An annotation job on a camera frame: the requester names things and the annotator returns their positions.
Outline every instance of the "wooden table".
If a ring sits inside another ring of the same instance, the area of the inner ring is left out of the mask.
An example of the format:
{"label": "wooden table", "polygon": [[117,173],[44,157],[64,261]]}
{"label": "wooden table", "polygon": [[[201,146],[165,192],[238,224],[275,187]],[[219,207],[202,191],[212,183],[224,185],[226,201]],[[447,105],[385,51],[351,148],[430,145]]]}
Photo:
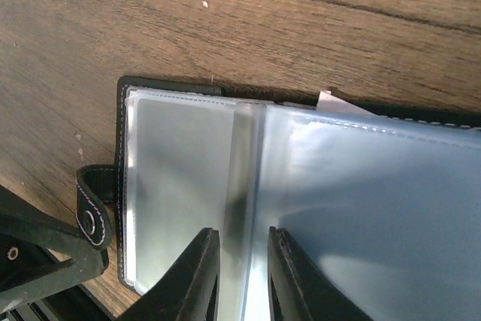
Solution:
{"label": "wooden table", "polygon": [[[480,59],[479,0],[0,0],[0,184],[75,224],[124,74],[480,112]],[[119,315],[115,254],[87,286]]]}

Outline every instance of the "metal rivet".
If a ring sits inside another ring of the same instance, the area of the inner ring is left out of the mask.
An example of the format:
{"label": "metal rivet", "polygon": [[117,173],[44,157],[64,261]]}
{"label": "metal rivet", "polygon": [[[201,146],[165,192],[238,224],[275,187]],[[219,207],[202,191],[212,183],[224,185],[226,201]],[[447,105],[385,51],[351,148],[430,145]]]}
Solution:
{"label": "metal rivet", "polygon": [[92,212],[89,210],[83,212],[82,223],[83,227],[85,228],[85,232],[87,232],[88,235],[93,235],[95,232],[95,219],[93,218]]}
{"label": "metal rivet", "polygon": [[7,258],[11,261],[14,261],[16,258],[18,257],[18,248],[16,247],[11,247],[9,250],[8,250],[8,253],[7,253]]}

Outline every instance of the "leather strap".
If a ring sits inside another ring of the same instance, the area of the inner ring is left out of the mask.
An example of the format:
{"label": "leather strap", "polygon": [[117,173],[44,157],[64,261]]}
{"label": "leather strap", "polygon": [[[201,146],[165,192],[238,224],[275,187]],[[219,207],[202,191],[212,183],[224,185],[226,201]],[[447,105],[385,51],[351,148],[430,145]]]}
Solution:
{"label": "leather strap", "polygon": [[113,204],[113,165],[87,165],[77,171],[77,223],[97,250],[112,241],[112,224],[105,204]]}

